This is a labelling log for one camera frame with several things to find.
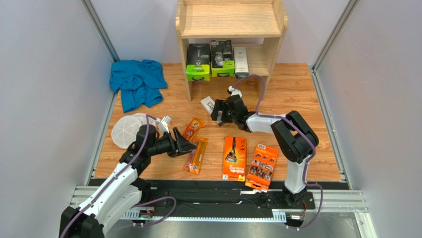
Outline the white Harry's razor box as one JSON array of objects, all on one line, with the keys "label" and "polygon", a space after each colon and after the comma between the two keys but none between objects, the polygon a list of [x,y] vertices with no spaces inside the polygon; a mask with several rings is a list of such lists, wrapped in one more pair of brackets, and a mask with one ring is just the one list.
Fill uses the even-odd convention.
[{"label": "white Harry's razor box", "polygon": [[[204,99],[202,99],[200,101],[202,107],[204,108],[204,110],[211,116],[213,110],[214,110],[214,106],[215,106],[215,102],[212,99],[211,96],[207,96]],[[214,121],[216,124],[218,124],[219,126],[223,125],[223,121],[221,120],[222,117],[222,111],[218,111],[217,114],[217,119]]]}]

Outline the tall white razor box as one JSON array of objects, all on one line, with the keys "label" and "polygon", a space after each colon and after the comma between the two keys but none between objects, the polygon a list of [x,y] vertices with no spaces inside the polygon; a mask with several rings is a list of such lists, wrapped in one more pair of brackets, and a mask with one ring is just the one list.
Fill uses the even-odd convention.
[{"label": "tall white razor box", "polygon": [[248,66],[248,59],[247,59],[247,51],[246,47],[234,47],[234,75],[235,78],[243,78],[249,75],[249,66]]}]

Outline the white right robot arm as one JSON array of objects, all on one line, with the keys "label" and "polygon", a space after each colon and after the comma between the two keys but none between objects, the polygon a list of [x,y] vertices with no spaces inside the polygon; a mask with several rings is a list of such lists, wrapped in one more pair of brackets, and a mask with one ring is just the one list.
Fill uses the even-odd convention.
[{"label": "white right robot arm", "polygon": [[216,100],[211,113],[213,121],[234,123],[242,131],[263,132],[275,136],[288,159],[287,178],[283,186],[284,203],[293,207],[305,196],[307,169],[316,154],[319,139],[298,111],[285,115],[265,115],[247,109],[239,95]]}]

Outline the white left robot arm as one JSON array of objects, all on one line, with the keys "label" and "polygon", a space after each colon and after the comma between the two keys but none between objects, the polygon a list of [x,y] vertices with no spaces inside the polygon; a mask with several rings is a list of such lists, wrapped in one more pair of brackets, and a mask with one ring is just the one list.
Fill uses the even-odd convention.
[{"label": "white left robot arm", "polygon": [[139,176],[153,156],[167,154],[174,158],[196,149],[177,128],[158,136],[154,125],[140,126],[135,141],[106,181],[76,208],[69,206],[63,211],[59,237],[104,238],[129,209],[152,204],[151,184]]}]

